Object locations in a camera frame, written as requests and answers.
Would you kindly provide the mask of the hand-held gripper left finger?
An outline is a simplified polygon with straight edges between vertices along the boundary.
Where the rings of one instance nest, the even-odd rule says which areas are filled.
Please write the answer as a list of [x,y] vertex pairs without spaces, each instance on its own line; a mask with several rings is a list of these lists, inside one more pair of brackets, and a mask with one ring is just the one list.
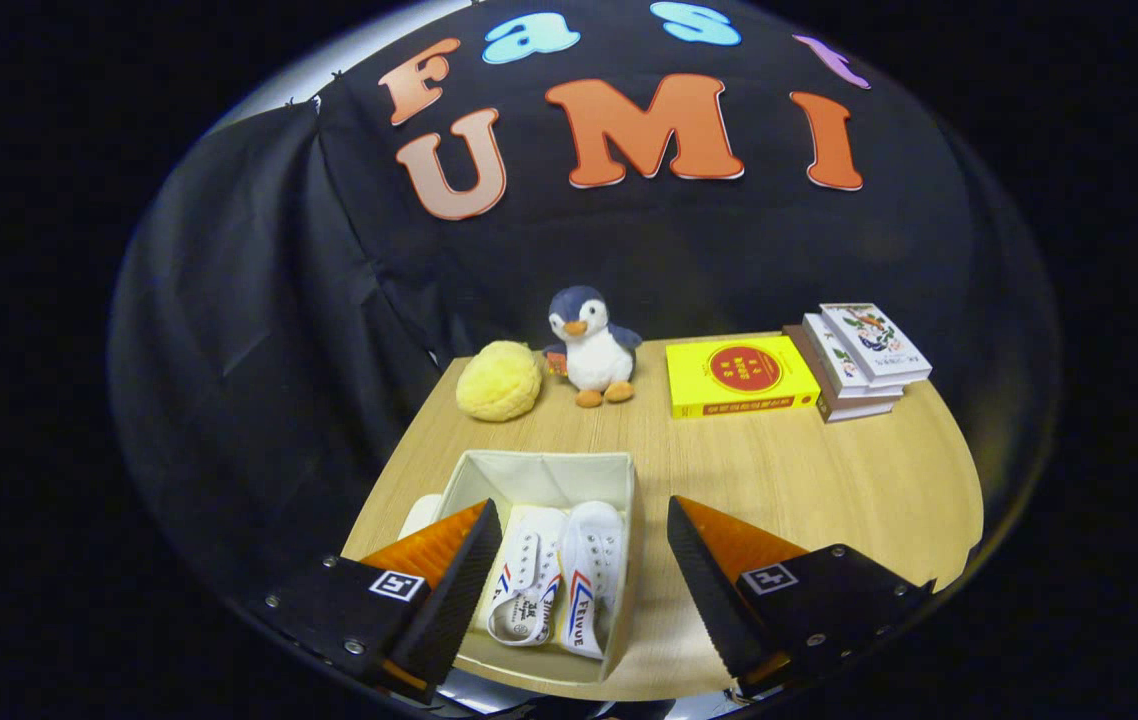
[[454,665],[501,543],[487,498],[362,560],[310,561],[253,594],[249,611],[339,673],[428,701]]

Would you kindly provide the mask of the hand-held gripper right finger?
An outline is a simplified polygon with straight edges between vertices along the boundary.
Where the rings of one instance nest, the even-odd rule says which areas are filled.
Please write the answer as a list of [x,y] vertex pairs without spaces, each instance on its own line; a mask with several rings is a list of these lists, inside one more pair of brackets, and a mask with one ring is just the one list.
[[743,696],[839,673],[902,628],[935,588],[849,544],[805,551],[683,496],[669,500],[668,543]]

